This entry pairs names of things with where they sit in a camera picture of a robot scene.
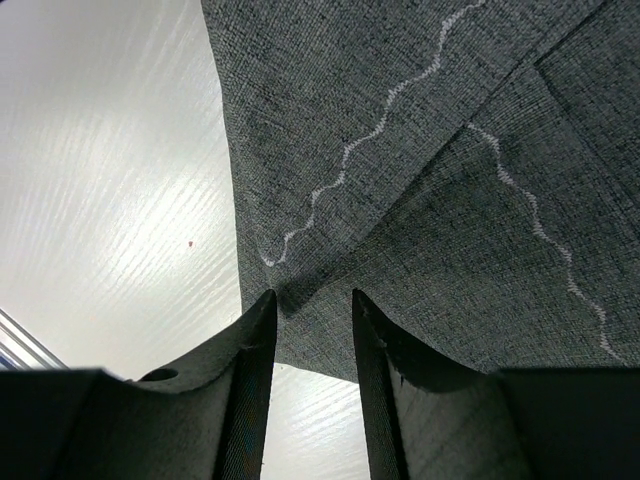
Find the dark object in corner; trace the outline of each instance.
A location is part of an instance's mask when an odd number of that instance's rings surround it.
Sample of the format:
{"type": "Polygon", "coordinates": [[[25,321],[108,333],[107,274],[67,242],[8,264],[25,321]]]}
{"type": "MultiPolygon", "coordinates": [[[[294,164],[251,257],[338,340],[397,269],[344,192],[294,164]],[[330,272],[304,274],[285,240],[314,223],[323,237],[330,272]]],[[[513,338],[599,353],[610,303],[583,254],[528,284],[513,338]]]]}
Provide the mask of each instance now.
{"type": "Polygon", "coordinates": [[[637,478],[640,370],[483,375],[358,290],[353,336],[373,480],[637,478]]]}
{"type": "Polygon", "coordinates": [[[0,373],[2,478],[257,479],[276,296],[139,382],[101,370],[0,373]]]}

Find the light gray thread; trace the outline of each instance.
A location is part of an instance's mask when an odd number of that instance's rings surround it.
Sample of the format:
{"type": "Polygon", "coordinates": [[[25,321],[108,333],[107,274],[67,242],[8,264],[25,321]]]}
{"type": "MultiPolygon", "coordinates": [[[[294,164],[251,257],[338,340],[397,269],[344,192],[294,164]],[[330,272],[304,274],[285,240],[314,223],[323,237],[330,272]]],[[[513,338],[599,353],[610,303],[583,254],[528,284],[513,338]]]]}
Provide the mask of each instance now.
{"type": "Polygon", "coordinates": [[[561,245],[556,240],[554,240],[549,235],[547,235],[547,233],[544,231],[544,228],[542,227],[542,222],[540,221],[540,216],[538,214],[538,211],[539,211],[538,199],[533,193],[529,192],[528,190],[518,185],[513,179],[513,177],[509,174],[509,172],[504,168],[504,165],[502,165],[502,163],[500,162],[500,157],[501,157],[500,141],[496,137],[485,132],[484,130],[477,127],[473,123],[470,123],[467,126],[471,130],[479,133],[482,136],[482,138],[489,145],[491,145],[491,148],[496,154],[496,167],[497,167],[498,178],[500,179],[500,181],[505,185],[509,185],[510,187],[514,188],[515,190],[520,192],[522,195],[524,195],[524,197],[527,199],[527,201],[531,205],[531,209],[533,210],[533,214],[532,214],[533,234],[536,237],[539,237],[545,242],[552,245],[556,250],[558,250],[558,252],[562,256],[562,259],[564,260],[564,263],[567,267],[567,290],[569,290],[569,292],[573,293],[576,297],[582,300],[589,308],[591,308],[597,315],[598,320],[600,321],[600,347],[602,347],[602,349],[605,352],[607,352],[609,355],[611,355],[613,358],[624,363],[624,360],[622,359],[622,357],[620,357],[620,355],[616,353],[616,351],[613,349],[613,347],[609,343],[609,339],[607,338],[607,332],[606,332],[607,312],[604,310],[604,308],[602,308],[596,302],[594,302],[589,297],[587,297],[587,295],[582,291],[582,289],[578,286],[575,279],[573,278],[573,255],[571,254],[571,250],[569,250],[567,247],[561,245]]]}
{"type": "Polygon", "coordinates": [[[453,25],[458,20],[460,20],[468,11],[481,7],[486,3],[486,1],[487,0],[478,0],[478,2],[476,2],[475,4],[467,5],[466,7],[461,8],[460,10],[455,12],[453,15],[447,17],[445,20],[442,21],[442,28],[440,29],[438,47],[436,48],[436,53],[433,56],[433,60],[431,61],[431,65],[429,65],[429,68],[427,68],[424,72],[422,72],[421,74],[413,78],[404,80],[403,82],[399,83],[398,85],[393,87],[391,90],[389,90],[388,96],[387,96],[387,102],[384,107],[384,112],[382,114],[382,117],[378,121],[378,124],[376,125],[376,127],[368,135],[365,135],[364,137],[359,138],[351,142],[346,147],[344,147],[344,151],[342,154],[342,162],[340,164],[340,173],[338,174],[337,179],[333,183],[320,187],[314,190],[313,192],[311,192],[311,215],[309,215],[307,222],[303,227],[296,228],[295,230],[291,230],[290,232],[285,233],[283,237],[284,246],[282,248],[282,255],[280,255],[280,258],[278,258],[277,260],[269,260],[265,256],[262,256],[262,261],[265,263],[265,265],[267,265],[268,267],[273,267],[280,263],[284,263],[287,260],[287,251],[289,248],[289,241],[299,233],[302,233],[306,230],[313,228],[313,225],[315,222],[315,214],[316,214],[315,207],[316,207],[316,202],[318,201],[318,198],[320,198],[320,196],[324,192],[328,190],[332,190],[334,188],[338,188],[341,185],[344,185],[347,162],[349,160],[349,157],[351,156],[351,153],[360,145],[362,145],[362,143],[372,140],[373,138],[377,137],[384,131],[384,127],[387,123],[387,118],[389,116],[391,106],[393,105],[393,102],[395,101],[396,97],[400,93],[402,93],[408,86],[416,82],[419,82],[421,80],[424,80],[430,77],[431,75],[433,75],[434,73],[436,73],[438,70],[440,70],[440,66],[441,66],[440,57],[442,55],[442,50],[447,40],[447,36],[451,31],[451,29],[453,28],[453,25]]]}

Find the gray cloth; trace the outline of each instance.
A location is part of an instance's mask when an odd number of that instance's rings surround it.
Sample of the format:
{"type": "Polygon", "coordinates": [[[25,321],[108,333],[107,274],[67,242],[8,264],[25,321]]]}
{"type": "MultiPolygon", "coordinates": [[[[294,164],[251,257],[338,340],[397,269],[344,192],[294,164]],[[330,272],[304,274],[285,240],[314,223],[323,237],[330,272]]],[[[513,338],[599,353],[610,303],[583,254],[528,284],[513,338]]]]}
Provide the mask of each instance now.
{"type": "Polygon", "coordinates": [[[483,371],[640,364],[640,3],[203,10],[277,361],[355,381],[359,288],[483,371]]]}

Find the screw hole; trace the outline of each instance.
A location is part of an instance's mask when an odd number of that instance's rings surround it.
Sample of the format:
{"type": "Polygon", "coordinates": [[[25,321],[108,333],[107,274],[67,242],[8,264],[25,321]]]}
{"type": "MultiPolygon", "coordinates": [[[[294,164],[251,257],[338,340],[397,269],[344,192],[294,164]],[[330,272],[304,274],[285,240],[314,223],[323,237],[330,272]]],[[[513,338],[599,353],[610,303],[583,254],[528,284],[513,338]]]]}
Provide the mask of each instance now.
{"type": "Polygon", "coordinates": [[[178,371],[173,368],[158,368],[153,372],[147,373],[142,379],[141,382],[161,382],[163,380],[169,380],[170,378],[174,378],[178,376],[178,371]]]}

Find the white stitching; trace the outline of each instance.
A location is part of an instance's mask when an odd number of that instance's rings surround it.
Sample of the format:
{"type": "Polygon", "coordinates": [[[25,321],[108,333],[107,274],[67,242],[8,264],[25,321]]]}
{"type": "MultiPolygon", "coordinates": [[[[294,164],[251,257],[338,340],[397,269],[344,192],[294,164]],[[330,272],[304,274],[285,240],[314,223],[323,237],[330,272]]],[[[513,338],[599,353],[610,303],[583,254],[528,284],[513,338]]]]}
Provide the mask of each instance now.
{"type": "Polygon", "coordinates": [[[438,70],[440,70],[440,66],[441,66],[440,56],[442,54],[444,43],[447,40],[447,35],[449,34],[449,31],[453,28],[453,25],[459,19],[461,19],[469,10],[481,7],[486,3],[486,1],[487,0],[478,0],[478,2],[476,2],[475,4],[467,5],[466,7],[461,8],[460,10],[455,12],[453,15],[447,17],[445,20],[442,21],[442,28],[440,29],[438,48],[436,49],[436,53],[433,56],[433,60],[431,61],[431,65],[429,65],[429,68],[427,68],[420,75],[417,75],[408,80],[404,80],[403,82],[399,83],[398,85],[393,87],[391,90],[389,90],[388,96],[387,96],[387,103],[384,107],[384,112],[382,114],[382,117],[378,121],[378,124],[376,125],[376,127],[368,135],[365,135],[364,137],[359,138],[351,142],[346,147],[344,147],[344,151],[342,154],[342,162],[340,164],[340,173],[338,174],[338,178],[333,183],[320,187],[314,190],[313,192],[311,192],[311,215],[307,219],[307,222],[305,223],[304,227],[297,228],[295,230],[291,230],[290,232],[285,233],[283,237],[284,247],[282,249],[282,255],[280,255],[280,258],[278,258],[277,260],[269,260],[265,256],[261,255],[262,261],[265,263],[265,265],[267,265],[267,267],[273,267],[280,263],[284,263],[287,260],[287,250],[289,246],[289,241],[299,233],[302,233],[313,227],[315,222],[315,213],[316,213],[315,206],[316,206],[316,202],[318,201],[318,198],[327,190],[331,190],[341,185],[344,185],[347,161],[349,160],[351,153],[356,148],[358,148],[362,143],[377,137],[384,131],[384,127],[387,123],[387,118],[389,116],[389,111],[391,110],[391,105],[393,105],[393,102],[395,101],[396,97],[400,93],[402,93],[409,85],[419,82],[421,80],[424,80],[425,78],[430,77],[431,75],[436,73],[438,70]]]}
{"type": "Polygon", "coordinates": [[[489,145],[491,145],[491,148],[493,148],[493,151],[496,154],[496,167],[498,172],[498,178],[500,179],[500,181],[516,189],[518,192],[524,195],[524,197],[527,199],[527,201],[531,205],[531,208],[533,210],[533,213],[532,213],[533,234],[536,237],[539,237],[545,242],[551,244],[556,250],[558,250],[558,252],[560,252],[562,259],[564,260],[564,263],[567,266],[567,290],[569,290],[569,292],[573,293],[576,297],[578,297],[585,304],[587,304],[587,306],[595,312],[595,314],[598,317],[598,320],[600,321],[600,347],[602,347],[602,349],[605,352],[607,352],[609,355],[611,355],[613,358],[624,363],[624,360],[622,359],[622,357],[616,353],[616,351],[613,349],[613,347],[609,343],[609,339],[607,338],[607,332],[606,332],[607,312],[604,310],[604,308],[602,308],[596,302],[594,302],[589,297],[587,297],[585,293],[580,289],[575,279],[573,278],[573,256],[571,254],[571,250],[569,250],[567,247],[563,245],[560,245],[560,243],[558,243],[556,240],[554,240],[549,235],[547,235],[547,233],[544,231],[544,228],[542,227],[540,216],[538,215],[538,211],[539,211],[538,199],[533,193],[519,186],[515,182],[513,177],[509,174],[509,172],[504,168],[504,165],[502,165],[502,163],[500,162],[500,157],[501,157],[500,141],[496,137],[485,132],[484,130],[477,127],[473,123],[469,123],[467,127],[479,133],[482,136],[482,138],[489,145]]]}

